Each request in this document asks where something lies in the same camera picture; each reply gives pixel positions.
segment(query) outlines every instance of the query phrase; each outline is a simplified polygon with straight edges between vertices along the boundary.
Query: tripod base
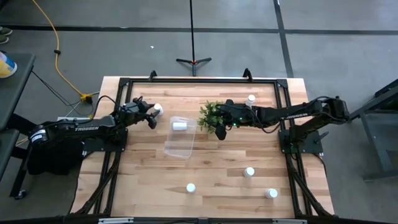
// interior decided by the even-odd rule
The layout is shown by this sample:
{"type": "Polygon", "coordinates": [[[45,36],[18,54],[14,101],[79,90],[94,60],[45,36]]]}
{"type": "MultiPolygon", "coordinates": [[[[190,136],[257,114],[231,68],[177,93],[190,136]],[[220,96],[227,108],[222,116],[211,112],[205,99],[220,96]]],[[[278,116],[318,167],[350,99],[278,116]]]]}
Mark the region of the tripod base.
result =
{"type": "Polygon", "coordinates": [[[177,58],[176,61],[190,64],[192,66],[192,76],[195,77],[197,75],[197,65],[200,62],[209,62],[209,61],[211,61],[211,58],[204,58],[204,59],[192,60],[192,61],[177,58]]]}

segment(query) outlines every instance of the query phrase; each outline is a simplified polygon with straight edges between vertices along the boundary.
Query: white bottle cap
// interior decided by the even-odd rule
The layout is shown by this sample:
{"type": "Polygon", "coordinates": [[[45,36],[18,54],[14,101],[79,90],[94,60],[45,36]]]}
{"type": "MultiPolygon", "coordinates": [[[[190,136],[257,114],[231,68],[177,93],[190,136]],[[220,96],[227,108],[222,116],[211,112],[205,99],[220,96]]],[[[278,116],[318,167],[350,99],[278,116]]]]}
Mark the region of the white bottle cap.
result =
{"type": "Polygon", "coordinates": [[[253,103],[254,100],[256,100],[256,97],[255,97],[254,95],[249,95],[248,101],[251,102],[251,103],[253,103]]]}
{"type": "Polygon", "coordinates": [[[278,191],[276,189],[268,189],[266,190],[267,198],[276,198],[278,196],[278,191]]]}
{"type": "Polygon", "coordinates": [[[187,192],[194,193],[196,190],[195,184],[188,184],[187,185],[187,192]]]}
{"type": "Polygon", "coordinates": [[[156,103],[155,106],[154,106],[154,109],[155,109],[155,111],[160,111],[159,115],[163,114],[163,108],[162,108],[162,106],[160,104],[156,103]]]}
{"type": "Polygon", "coordinates": [[[173,122],[173,130],[174,131],[187,130],[187,124],[184,122],[173,122]]]}
{"type": "Polygon", "coordinates": [[[254,175],[254,169],[253,167],[248,167],[244,170],[243,175],[245,177],[252,177],[254,175]]]}

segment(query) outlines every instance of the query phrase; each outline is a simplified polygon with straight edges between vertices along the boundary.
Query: yellow extension cord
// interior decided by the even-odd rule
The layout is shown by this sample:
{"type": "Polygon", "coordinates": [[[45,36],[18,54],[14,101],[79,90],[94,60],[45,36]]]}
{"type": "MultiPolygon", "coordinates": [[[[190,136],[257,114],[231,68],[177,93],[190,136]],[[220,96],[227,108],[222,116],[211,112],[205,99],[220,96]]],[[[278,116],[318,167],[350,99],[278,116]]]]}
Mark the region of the yellow extension cord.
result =
{"type": "MultiPolygon", "coordinates": [[[[46,15],[46,13],[43,11],[43,9],[39,6],[39,4],[37,4],[37,2],[35,0],[32,0],[32,2],[37,6],[37,8],[40,10],[40,12],[42,12],[43,16],[45,16],[45,18],[48,20],[49,24],[51,25],[52,29],[54,30],[55,33],[55,37],[57,38],[57,51],[60,50],[60,39],[58,37],[58,33],[57,30],[55,29],[54,25],[52,24],[50,18],[46,15]]],[[[61,76],[61,78],[63,78],[65,80],[65,82],[67,82],[77,93],[79,93],[80,95],[80,100],[81,101],[88,101],[89,99],[91,99],[91,97],[93,96],[92,93],[90,94],[86,94],[86,93],[82,93],[80,92],[74,85],[72,85],[72,83],[70,83],[70,81],[68,81],[61,73],[61,71],[58,69],[58,57],[59,55],[57,53],[55,53],[55,69],[58,72],[58,74],[61,76]]],[[[24,138],[20,141],[17,141],[16,144],[20,145],[23,142],[26,142],[27,138],[24,138]]]]}

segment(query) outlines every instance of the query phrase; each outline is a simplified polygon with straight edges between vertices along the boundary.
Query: caster wheel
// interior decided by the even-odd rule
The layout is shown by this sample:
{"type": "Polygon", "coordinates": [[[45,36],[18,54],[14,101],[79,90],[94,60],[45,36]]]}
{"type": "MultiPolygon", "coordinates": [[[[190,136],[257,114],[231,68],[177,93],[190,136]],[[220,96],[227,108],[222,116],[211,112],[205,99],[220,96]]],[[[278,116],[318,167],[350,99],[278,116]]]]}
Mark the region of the caster wheel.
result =
{"type": "Polygon", "coordinates": [[[27,191],[26,190],[20,190],[18,193],[18,196],[14,197],[15,200],[20,200],[22,198],[24,198],[27,195],[27,191]]]}

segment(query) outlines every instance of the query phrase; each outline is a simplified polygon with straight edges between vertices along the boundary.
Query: gray floor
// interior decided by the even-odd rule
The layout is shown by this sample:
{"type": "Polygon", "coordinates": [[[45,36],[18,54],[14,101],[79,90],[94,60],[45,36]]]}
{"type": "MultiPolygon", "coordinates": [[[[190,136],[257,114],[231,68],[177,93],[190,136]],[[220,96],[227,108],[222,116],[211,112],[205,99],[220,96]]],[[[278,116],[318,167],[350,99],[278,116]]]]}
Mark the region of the gray floor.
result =
{"type": "MultiPolygon", "coordinates": [[[[183,0],[40,0],[55,24],[71,26],[188,27],[188,1],[183,0]]],[[[397,29],[398,2],[393,0],[280,0],[289,29],[397,29]]],[[[277,28],[272,0],[194,1],[197,27],[277,28]]],[[[0,23],[47,25],[30,1],[13,0],[0,13],[0,23]]],[[[189,33],[59,32],[62,72],[81,91],[98,91],[105,75],[190,75],[175,58],[190,58],[189,33]]],[[[248,67],[255,77],[286,77],[278,34],[197,33],[197,58],[213,57],[198,76],[241,76],[248,67]]],[[[340,95],[350,111],[397,78],[398,36],[288,35],[295,77],[304,78],[308,96],[340,95]]],[[[1,46],[7,52],[31,52],[34,70],[70,101],[77,95],[53,67],[55,38],[49,31],[15,30],[1,46]]],[[[17,112],[36,123],[65,115],[70,108],[30,77],[17,112]]],[[[89,112],[89,107],[80,110],[89,112]]],[[[346,218],[397,222],[398,180],[370,184],[362,176],[377,171],[359,120],[329,125],[323,140],[333,206],[346,218]]],[[[66,177],[28,176],[24,200],[8,198],[19,162],[11,160],[0,182],[0,220],[66,214],[73,200],[78,169],[66,177]]]]}

